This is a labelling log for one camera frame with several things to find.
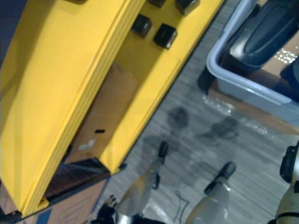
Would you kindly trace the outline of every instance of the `cable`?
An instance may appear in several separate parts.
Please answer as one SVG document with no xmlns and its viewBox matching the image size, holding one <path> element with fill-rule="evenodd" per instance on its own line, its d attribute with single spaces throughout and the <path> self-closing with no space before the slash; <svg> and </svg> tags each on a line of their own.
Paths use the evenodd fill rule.
<svg viewBox="0 0 299 224">
<path fill-rule="evenodd" d="M 181 211 L 181 214 L 179 216 L 179 224 L 182 224 L 182 217 L 183 217 L 183 214 L 185 212 L 185 209 L 187 208 L 188 204 L 190 203 L 188 200 L 184 199 L 181 197 L 181 193 L 179 192 L 179 190 L 176 190 L 175 192 L 175 195 L 180 199 L 180 201 L 183 201 L 185 202 L 186 204 L 184 205 L 182 211 Z"/>
<path fill-rule="evenodd" d="M 178 198 L 178 210 L 177 210 L 176 216 L 173 219 L 173 222 L 175 222 L 177 220 L 177 217 L 178 217 L 178 214 L 179 214 L 180 210 L 181 210 L 181 199 Z"/>
</svg>

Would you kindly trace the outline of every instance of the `gray carpet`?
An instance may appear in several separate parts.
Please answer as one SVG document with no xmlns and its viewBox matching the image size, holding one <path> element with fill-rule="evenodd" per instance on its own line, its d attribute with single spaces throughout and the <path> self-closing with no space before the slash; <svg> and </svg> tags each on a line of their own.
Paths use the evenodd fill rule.
<svg viewBox="0 0 299 224">
<path fill-rule="evenodd" d="M 237 170 L 230 179 L 231 201 L 225 223 L 265 224 L 273 218 L 288 187 L 279 176 L 280 163 L 287 146 L 295 144 L 298 136 L 277 133 L 205 95 L 211 82 L 205 71 L 208 52 L 237 3 L 225 2 L 132 148 L 127 168 L 112 177 L 99 205 L 110 194 L 121 199 L 156 157 L 160 142 L 167 140 L 170 153 L 146 217 L 173 223 L 179 203 L 175 190 L 179 190 L 190 201 L 184 222 L 218 170 L 234 161 Z"/>
</svg>

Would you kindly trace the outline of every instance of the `yellow machine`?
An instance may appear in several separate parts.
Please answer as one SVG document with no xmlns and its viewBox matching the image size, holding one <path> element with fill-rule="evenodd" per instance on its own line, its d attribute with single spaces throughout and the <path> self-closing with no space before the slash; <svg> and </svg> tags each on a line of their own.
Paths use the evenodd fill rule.
<svg viewBox="0 0 299 224">
<path fill-rule="evenodd" d="M 158 106 L 222 0 L 202 0 L 187 16 L 167 0 L 29 0 L 1 68 L 1 181 L 28 216 L 43 195 L 115 60 L 140 83 L 99 160 L 113 174 Z M 129 32 L 138 13 L 152 28 Z M 153 42 L 175 27 L 170 49 Z"/>
</svg>

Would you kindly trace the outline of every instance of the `white sticker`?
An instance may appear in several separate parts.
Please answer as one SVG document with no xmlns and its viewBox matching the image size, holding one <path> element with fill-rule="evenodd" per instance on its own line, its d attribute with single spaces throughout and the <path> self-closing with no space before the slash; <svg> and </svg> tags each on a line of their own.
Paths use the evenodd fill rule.
<svg viewBox="0 0 299 224">
<path fill-rule="evenodd" d="M 95 143 L 96 139 L 91 139 L 87 144 L 85 145 L 80 145 L 79 146 L 79 151 L 83 151 L 86 149 L 91 149 Z"/>
</svg>

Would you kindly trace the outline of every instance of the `gray plastic bin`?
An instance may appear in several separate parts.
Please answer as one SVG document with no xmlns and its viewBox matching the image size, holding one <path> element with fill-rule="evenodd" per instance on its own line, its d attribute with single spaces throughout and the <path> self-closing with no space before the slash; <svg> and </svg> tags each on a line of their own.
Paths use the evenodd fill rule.
<svg viewBox="0 0 299 224">
<path fill-rule="evenodd" d="M 219 90 L 299 126 L 299 103 L 274 90 L 239 76 L 219 65 L 226 43 L 256 6 L 256 0 L 242 0 L 207 58 L 208 70 L 217 78 Z"/>
</svg>

